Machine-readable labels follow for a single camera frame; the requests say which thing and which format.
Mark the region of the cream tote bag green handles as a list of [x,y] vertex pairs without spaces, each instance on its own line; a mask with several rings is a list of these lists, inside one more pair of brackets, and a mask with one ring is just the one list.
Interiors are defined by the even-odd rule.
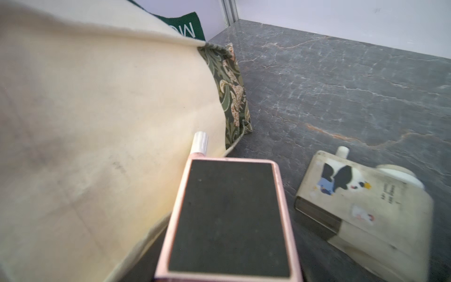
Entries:
[[1,280],[118,282],[169,222],[195,133],[249,133],[233,46],[131,1],[1,2]]

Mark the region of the beige pencil sharpener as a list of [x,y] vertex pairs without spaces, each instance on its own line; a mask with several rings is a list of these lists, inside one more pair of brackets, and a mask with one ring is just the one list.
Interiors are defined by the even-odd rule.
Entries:
[[318,151],[296,194],[303,225],[389,282],[429,278],[434,202],[408,169]]

